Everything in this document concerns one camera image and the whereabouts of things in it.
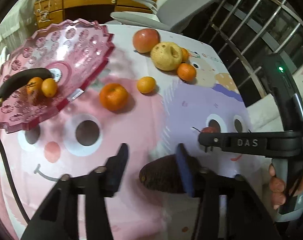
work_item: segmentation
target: orange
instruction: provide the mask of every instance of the orange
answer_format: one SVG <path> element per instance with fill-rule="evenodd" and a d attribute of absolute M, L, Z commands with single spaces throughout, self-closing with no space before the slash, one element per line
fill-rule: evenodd
<path fill-rule="evenodd" d="M 57 92 L 57 83 L 52 78 L 47 78 L 42 82 L 44 96 L 52 98 Z"/>
<path fill-rule="evenodd" d="M 188 50 L 181 48 L 181 52 L 182 52 L 182 61 L 181 62 L 186 62 L 189 58 Z"/>
<path fill-rule="evenodd" d="M 143 77 L 137 81 L 137 89 L 142 94 L 152 92 L 156 87 L 156 81 L 152 77 Z"/>
<path fill-rule="evenodd" d="M 31 95 L 31 93 L 35 90 L 40 91 L 42 88 L 42 82 L 43 80 L 40 77 L 32 78 L 26 85 L 27 94 Z"/>
<path fill-rule="evenodd" d="M 100 103 L 109 111 L 122 109 L 127 104 L 128 97 L 127 90 L 117 83 L 105 85 L 99 93 Z"/>
<path fill-rule="evenodd" d="M 195 68 L 187 63 L 181 63 L 177 69 L 177 75 L 184 81 L 192 81 L 196 74 Z"/>

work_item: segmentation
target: cable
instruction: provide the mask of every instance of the cable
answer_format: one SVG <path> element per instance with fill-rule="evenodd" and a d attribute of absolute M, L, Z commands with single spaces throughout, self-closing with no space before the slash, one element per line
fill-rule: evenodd
<path fill-rule="evenodd" d="M 3 160 L 3 163 L 4 163 L 4 167 L 5 167 L 5 172 L 6 172 L 6 176 L 7 176 L 7 179 L 8 179 L 8 182 L 10 184 L 10 189 L 12 190 L 13 192 L 13 195 L 14 195 L 14 199 L 16 201 L 16 204 L 19 208 L 19 211 L 21 212 L 21 214 L 23 215 L 25 221 L 27 223 L 29 223 L 29 217 L 23 207 L 23 204 L 22 202 L 20 201 L 20 198 L 18 196 L 18 193 L 17 193 L 17 190 L 16 190 L 16 187 L 15 187 L 15 184 L 14 184 L 14 181 L 13 181 L 13 177 L 11 175 L 11 172 L 10 172 L 10 166 L 8 164 L 8 160 L 7 160 L 7 157 L 6 157 L 6 153 L 5 153 L 5 149 L 4 149 L 4 146 L 3 146 L 3 143 L 0 139 L 0 154 L 1 154 L 1 157 L 2 157 L 2 160 Z"/>
<path fill-rule="evenodd" d="M 38 1 L 38 9 L 36 10 L 41 15 L 41 19 L 39 20 L 39 22 L 48 22 L 50 21 L 50 19 L 47 19 L 47 15 L 50 13 L 50 0 L 48 1 L 48 10 L 43 11 L 41 7 L 41 1 L 42 0 Z"/>

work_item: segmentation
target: pink fruit plate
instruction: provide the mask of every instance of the pink fruit plate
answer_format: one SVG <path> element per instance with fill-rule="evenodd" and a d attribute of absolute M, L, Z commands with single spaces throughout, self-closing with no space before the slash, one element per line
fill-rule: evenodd
<path fill-rule="evenodd" d="M 19 71 L 45 67 L 59 79 L 58 92 L 32 106 L 26 90 L 16 90 L 0 107 L 0 128 L 7 133 L 30 130 L 81 95 L 108 63 L 114 49 L 112 38 L 106 26 L 82 19 L 36 31 L 2 65 L 0 86 Z"/>

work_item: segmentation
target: wooden desk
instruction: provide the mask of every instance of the wooden desk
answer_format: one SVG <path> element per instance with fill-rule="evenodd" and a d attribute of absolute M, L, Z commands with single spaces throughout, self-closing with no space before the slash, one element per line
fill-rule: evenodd
<path fill-rule="evenodd" d="M 152 13 L 152 11 L 146 6 L 132 0 L 41 0 L 40 3 L 37 1 L 34 5 L 38 28 L 46 28 L 52 23 L 60 23 L 66 18 L 70 18 L 70 12 L 73 8 L 76 10 L 76 7 L 79 8 L 85 6 L 82 8 L 86 8 L 86 6 L 88 7 L 96 5 L 104 5 L 105 7 L 101 9 L 101 11 L 105 10 L 105 14 L 110 14 L 113 11 Z M 41 11 L 48 10 L 50 12 L 47 15 L 47 19 L 49 19 L 49 21 L 41 22 L 41 14 L 37 11 L 38 9 Z M 106 17 L 103 17 L 102 20 L 95 17 L 95 20 L 98 20 L 99 23 L 104 23 L 104 21 L 106 21 Z"/>

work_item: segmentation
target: table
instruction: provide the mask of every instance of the table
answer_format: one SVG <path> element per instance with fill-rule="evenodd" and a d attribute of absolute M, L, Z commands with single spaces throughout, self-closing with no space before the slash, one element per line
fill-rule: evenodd
<path fill-rule="evenodd" d="M 101 7 L 99 10 L 97 10 L 97 8 L 88 7 L 95 5 L 104 5 L 105 7 Z M 39 9 L 41 11 L 49 11 L 47 16 L 49 21 L 41 20 L 41 14 L 37 11 Z M 88 15 L 91 15 L 92 11 L 99 12 L 97 14 L 93 12 L 94 14 L 92 15 L 93 19 L 98 20 L 99 23 L 112 20 L 109 15 L 114 11 L 152 13 L 148 7 L 132 0 L 40 0 L 34 4 L 34 13 L 38 29 L 46 28 L 52 23 L 60 23 L 65 19 L 72 19 L 71 17 L 75 17 L 75 19 L 88 17 Z"/>
<path fill-rule="evenodd" d="M 55 179 L 64 173 L 87 174 L 126 142 L 130 157 L 120 191 L 106 199 L 115 240 L 190 239 L 198 200 L 151 192 L 142 187 L 138 173 L 150 160 L 172 154 L 178 143 L 184 143 L 204 166 L 228 177 L 244 175 L 259 194 L 262 178 L 257 157 L 221 153 L 216 148 L 205 153 L 197 142 L 199 132 L 193 128 L 216 126 L 221 132 L 246 132 L 250 129 L 247 110 L 227 69 L 209 45 L 159 31 L 162 41 L 189 50 L 197 81 L 186 84 L 173 73 L 158 70 L 149 57 L 135 51 L 131 39 L 141 27 L 108 25 L 108 29 L 115 34 L 116 48 L 105 70 L 79 98 L 31 133 L 5 134 L 0 130 L 18 194 L 31 217 Z M 138 92 L 136 80 L 147 75 L 156 79 L 158 91 L 146 96 Z M 131 94 L 130 104 L 121 114 L 109 112 L 99 103 L 98 92 L 109 82 L 119 82 Z M 81 125 L 87 129 L 76 135 Z M 20 237 L 26 224 L 2 162 L 0 183 L 4 197 L 0 197 L 0 217 L 7 229 Z M 81 239 L 85 238 L 83 204 L 80 198 Z"/>

